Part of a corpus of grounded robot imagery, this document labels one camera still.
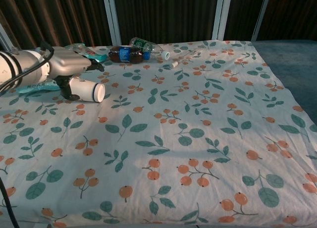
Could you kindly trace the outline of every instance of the blue carpet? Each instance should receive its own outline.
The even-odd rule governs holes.
[[[317,42],[278,40],[258,41],[253,45],[317,124]]]

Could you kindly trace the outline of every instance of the dark curtain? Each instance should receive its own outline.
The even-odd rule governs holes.
[[[21,49],[111,45],[104,0],[0,0],[0,22]]]
[[[269,0],[257,40],[317,41],[317,0]]]
[[[231,0],[224,40],[250,41],[263,0]]]
[[[123,44],[211,39],[217,0],[115,0]]]

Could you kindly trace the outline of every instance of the mattress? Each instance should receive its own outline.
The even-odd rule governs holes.
[[[77,75],[105,84],[101,103],[1,96],[0,176],[18,221],[316,227],[317,126],[252,44],[162,48],[169,62]]]

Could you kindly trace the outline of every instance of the soda bottle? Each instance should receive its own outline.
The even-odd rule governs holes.
[[[108,54],[112,62],[131,62],[138,64],[143,61],[143,52],[131,46],[113,46]]]
[[[141,49],[141,51],[144,53],[144,60],[158,60],[162,58],[163,60],[167,61],[170,56],[169,51],[164,51],[159,45],[144,39],[133,38],[130,40],[130,45]]]

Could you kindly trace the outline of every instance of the blue bottle cap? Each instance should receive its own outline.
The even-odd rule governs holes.
[[[151,53],[146,51],[143,53],[143,59],[144,60],[149,60],[150,59],[150,56],[151,56]]]

